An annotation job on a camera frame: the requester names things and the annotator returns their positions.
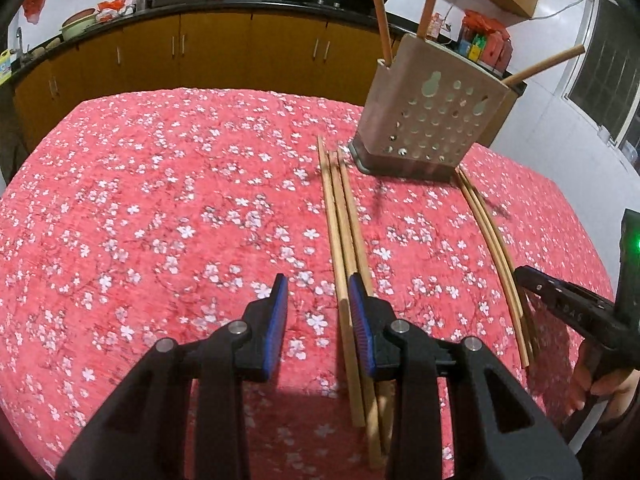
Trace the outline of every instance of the hand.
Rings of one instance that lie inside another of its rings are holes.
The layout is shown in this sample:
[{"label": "hand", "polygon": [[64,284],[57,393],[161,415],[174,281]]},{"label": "hand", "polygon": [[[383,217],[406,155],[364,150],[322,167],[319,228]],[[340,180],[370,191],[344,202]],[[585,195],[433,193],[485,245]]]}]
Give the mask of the hand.
[{"label": "hand", "polygon": [[567,410],[572,413],[575,410],[583,409],[588,392],[596,396],[613,395],[607,410],[600,419],[601,422],[604,422],[626,412],[636,393],[640,372],[621,368],[593,383],[591,373],[584,365],[590,351],[591,343],[584,340],[580,345],[578,362],[575,364],[574,374],[569,383]]}]

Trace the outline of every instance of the black countertop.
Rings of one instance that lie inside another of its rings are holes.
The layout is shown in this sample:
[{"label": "black countertop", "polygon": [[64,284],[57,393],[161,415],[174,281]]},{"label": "black countertop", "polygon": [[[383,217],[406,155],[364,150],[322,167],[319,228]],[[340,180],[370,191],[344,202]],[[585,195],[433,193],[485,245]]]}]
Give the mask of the black countertop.
[{"label": "black countertop", "polygon": [[[82,41],[88,40],[94,36],[98,36],[108,30],[132,25],[133,23],[141,20],[159,18],[161,16],[169,16],[171,14],[183,14],[185,12],[206,12],[216,10],[244,10],[257,12],[263,10],[268,12],[281,12],[283,14],[318,16],[332,22],[342,22],[348,25],[356,25],[363,28],[369,28],[371,30],[378,30],[378,21],[376,20],[375,12],[373,10],[367,13],[360,10],[345,8],[343,5],[344,3],[342,0],[311,0],[308,2],[294,2],[288,0],[206,0],[197,4],[180,4],[159,7],[157,9],[142,10],[141,12],[135,12],[130,16],[94,25],[79,36],[68,41],[63,41],[59,46],[47,50],[42,56],[26,63],[22,67],[18,67],[14,64],[15,68],[11,82],[15,85],[31,70],[33,70],[35,66],[44,60],[55,57],[57,54],[71,48],[75,44],[81,43]],[[400,38],[408,32],[415,34],[418,30],[418,24],[411,20],[407,20],[401,16],[396,16],[391,13],[387,13],[386,16],[389,24],[389,31],[391,35],[396,38]],[[53,39],[54,38],[50,38],[42,44],[42,46],[49,44]],[[443,35],[440,35],[438,42],[450,47],[452,50],[455,50],[457,47],[457,41],[453,41]],[[514,90],[519,95],[522,95],[526,87],[526,83],[523,82],[517,85]]]}]

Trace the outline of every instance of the tiled wall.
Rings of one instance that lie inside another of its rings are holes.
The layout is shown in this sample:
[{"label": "tiled wall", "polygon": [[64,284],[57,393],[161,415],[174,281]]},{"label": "tiled wall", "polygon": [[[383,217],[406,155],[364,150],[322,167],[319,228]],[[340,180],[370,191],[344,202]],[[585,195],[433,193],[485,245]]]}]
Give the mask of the tiled wall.
[{"label": "tiled wall", "polygon": [[[24,43],[31,46],[58,33],[62,21],[101,0],[48,0],[40,23],[27,24],[18,16]],[[576,0],[539,0],[536,16],[546,16]],[[503,21],[512,35],[511,72],[521,70],[575,44],[585,3],[546,20],[523,21],[497,9],[488,0],[438,0],[436,12],[445,14],[457,37],[463,9],[480,10]],[[424,0],[389,0],[387,10],[417,21]],[[640,210],[640,179],[607,148],[595,129],[558,92],[564,65],[528,81],[492,146],[514,160],[554,180],[594,241],[614,284],[618,275],[618,239],[625,207]]]}]

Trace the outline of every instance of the electrical cord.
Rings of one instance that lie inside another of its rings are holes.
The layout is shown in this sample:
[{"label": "electrical cord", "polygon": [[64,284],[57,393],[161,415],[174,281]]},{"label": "electrical cord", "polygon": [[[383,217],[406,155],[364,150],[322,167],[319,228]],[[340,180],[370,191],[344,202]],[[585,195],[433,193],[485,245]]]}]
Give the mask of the electrical cord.
[{"label": "electrical cord", "polygon": [[547,18],[552,18],[554,16],[557,16],[561,12],[564,12],[567,9],[571,9],[571,7],[575,7],[576,5],[581,4],[583,1],[584,0],[578,0],[577,2],[573,2],[572,4],[569,4],[566,7],[563,7],[562,9],[558,10],[558,12],[554,12],[553,14],[550,14],[548,16],[538,16],[536,18],[530,18],[530,19],[531,20],[546,20]]}]

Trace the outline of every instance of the window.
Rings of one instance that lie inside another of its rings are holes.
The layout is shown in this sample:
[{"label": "window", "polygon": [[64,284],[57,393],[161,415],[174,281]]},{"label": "window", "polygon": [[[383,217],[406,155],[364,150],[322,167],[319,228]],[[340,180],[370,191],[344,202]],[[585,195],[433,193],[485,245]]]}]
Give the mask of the window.
[{"label": "window", "polygon": [[614,0],[587,0],[578,40],[587,53],[570,70],[564,98],[619,147],[640,144],[640,38]]}]

